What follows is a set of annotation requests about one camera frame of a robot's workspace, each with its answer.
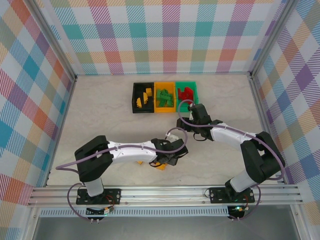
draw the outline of white vent grille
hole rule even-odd
[[[77,212],[86,217],[99,217],[99,215],[85,215],[86,208],[78,207]],[[229,216],[226,206],[209,207],[115,207],[108,217],[202,217],[202,216]],[[76,217],[75,213],[67,207],[43,208],[40,217]]]

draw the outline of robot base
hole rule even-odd
[[[228,196],[226,192],[225,187],[210,187],[208,197],[210,198],[210,202],[212,204],[251,204],[255,202],[254,192],[250,188],[247,188],[243,192],[239,193],[239,195],[237,195],[233,200],[231,200],[230,196]]]
[[[120,199],[120,188],[105,188],[103,193],[93,197],[89,196],[87,189],[83,188],[78,189],[75,203],[77,205],[119,205]]]

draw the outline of yellow bin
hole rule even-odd
[[[166,89],[169,94],[173,95],[173,106],[169,107],[167,104],[164,107],[159,107],[160,101],[157,100],[157,90]],[[176,112],[177,107],[177,98],[176,98],[176,83],[174,81],[156,81],[154,83],[154,93],[153,93],[153,104],[155,113],[174,113]]]

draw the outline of metal extrusion bar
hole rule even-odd
[[[43,32],[44,36],[46,37],[49,45],[52,47],[53,51],[57,55],[58,59],[60,60],[62,66],[64,67],[65,71],[68,73],[69,77],[72,78],[73,81],[76,80],[77,74],[74,72],[67,56],[65,55],[64,51],[61,49],[58,40],[56,39],[55,34],[51,30],[51,27],[47,23],[44,15],[42,14],[38,4],[35,0],[24,0],[25,5],[29,8],[32,16],[36,20],[37,24],[39,25],[41,31]]]
[[[257,72],[260,70],[262,65],[264,64],[265,60],[267,59],[271,49],[273,48],[275,42],[278,40],[278,37],[280,36],[282,30],[284,29],[289,17],[291,16],[291,13],[296,8],[298,4],[298,0],[288,0],[286,5],[284,6],[284,9],[281,13],[281,16],[275,23],[275,27],[273,28],[272,32],[270,33],[270,36],[262,49],[260,56],[258,57],[258,60],[256,61],[253,70],[252,75],[255,76]]]
[[[57,149],[58,149],[58,146],[59,146],[59,142],[60,142],[60,139],[61,139],[62,132],[64,130],[65,122],[66,122],[67,115],[68,115],[69,108],[70,108],[70,104],[71,104],[71,100],[72,100],[72,97],[74,96],[74,92],[75,92],[75,89],[76,89],[76,84],[77,84],[77,78],[72,83],[71,90],[70,90],[70,96],[69,96],[69,100],[68,100],[68,102],[66,104],[66,108],[65,108],[63,119],[62,119],[61,127],[59,128],[59,131],[58,131],[58,134],[57,134],[56,143],[55,143],[55,146],[54,146],[54,149],[53,149],[53,153],[52,153],[52,155],[50,157],[49,164],[48,164],[47,168],[44,171],[45,177],[43,178],[41,186],[46,186],[48,178],[49,178],[50,170],[52,169],[52,165],[54,164],[54,159],[55,159],[55,156],[56,156],[56,153],[57,153]]]
[[[269,134],[271,134],[272,132],[271,132],[270,123],[268,121],[266,111],[264,110],[262,98],[259,95],[255,78],[249,75],[248,80],[249,80],[249,85],[252,91],[253,100],[259,115],[262,129],[268,132]],[[288,177],[286,175],[283,177],[283,181],[284,183],[289,182]],[[293,219],[295,221],[295,225],[297,227],[300,238],[303,240],[315,239],[311,237],[312,230],[308,231],[308,229],[311,229],[312,227],[309,224],[307,224],[306,220],[308,219],[308,217],[306,217],[306,215],[304,214],[306,212],[304,205],[291,204],[290,207],[291,207]]]
[[[43,207],[40,218],[72,218],[78,217],[70,207]],[[98,217],[87,214],[85,207],[76,207],[75,210],[82,216]],[[107,214],[109,217],[228,217],[227,206],[180,206],[180,207],[116,207]]]
[[[182,185],[182,186],[104,186],[120,188],[121,201],[117,207],[205,207],[237,206],[236,203],[211,204],[204,193],[208,188],[224,185]],[[70,186],[48,186],[35,188],[28,206],[31,208],[68,207],[67,192]],[[261,205],[302,204],[296,185],[261,185]],[[253,189],[255,199],[258,190]],[[76,207],[77,189],[70,192],[71,204]],[[103,207],[103,205],[82,205],[81,207]]]

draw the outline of gray floor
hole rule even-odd
[[[227,217],[40,218],[33,240],[298,240],[289,206],[259,206],[240,222]]]

